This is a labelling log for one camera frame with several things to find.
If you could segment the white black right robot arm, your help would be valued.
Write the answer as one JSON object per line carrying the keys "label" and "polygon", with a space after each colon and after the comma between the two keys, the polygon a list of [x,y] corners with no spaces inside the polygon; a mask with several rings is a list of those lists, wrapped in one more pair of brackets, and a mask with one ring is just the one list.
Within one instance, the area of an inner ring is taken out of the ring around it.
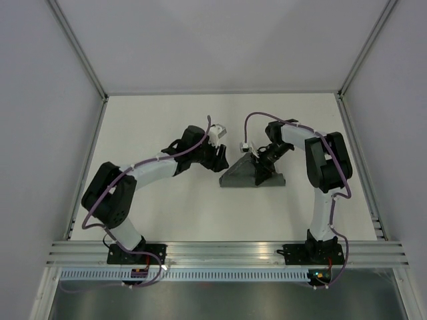
{"label": "white black right robot arm", "polygon": [[345,262],[339,234],[334,228],[334,211],[339,197],[352,194],[348,179],[353,169],[341,133],[322,134],[289,121],[272,121],[266,127],[270,144],[251,153],[255,166],[255,185],[271,179],[275,163],[296,148],[305,153],[306,174],[314,188],[314,213],[302,244],[284,244],[277,252],[286,265],[342,265]]}

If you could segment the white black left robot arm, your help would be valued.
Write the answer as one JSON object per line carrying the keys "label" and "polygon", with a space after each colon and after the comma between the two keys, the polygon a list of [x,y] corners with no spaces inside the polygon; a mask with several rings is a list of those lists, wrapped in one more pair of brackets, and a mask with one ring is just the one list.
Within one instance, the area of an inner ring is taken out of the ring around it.
{"label": "white black left robot arm", "polygon": [[150,183],[175,177],[199,163],[214,173],[229,167],[226,146],[220,139],[226,134],[223,125],[208,130],[188,126],[181,138],[173,141],[151,159],[128,166],[103,163],[86,189],[81,206],[87,210],[82,228],[101,227],[132,264],[145,258],[146,240],[129,218],[135,192]]}

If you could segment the grey cloth napkin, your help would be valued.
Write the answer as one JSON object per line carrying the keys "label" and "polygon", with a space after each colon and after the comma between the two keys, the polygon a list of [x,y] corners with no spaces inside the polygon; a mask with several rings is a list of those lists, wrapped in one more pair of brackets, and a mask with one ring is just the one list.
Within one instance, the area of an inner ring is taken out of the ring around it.
{"label": "grey cloth napkin", "polygon": [[255,186],[255,167],[258,163],[258,158],[251,153],[246,153],[238,159],[220,178],[219,184],[221,188],[257,188],[257,187],[285,187],[286,180],[283,174],[278,173],[263,182],[259,186]]}

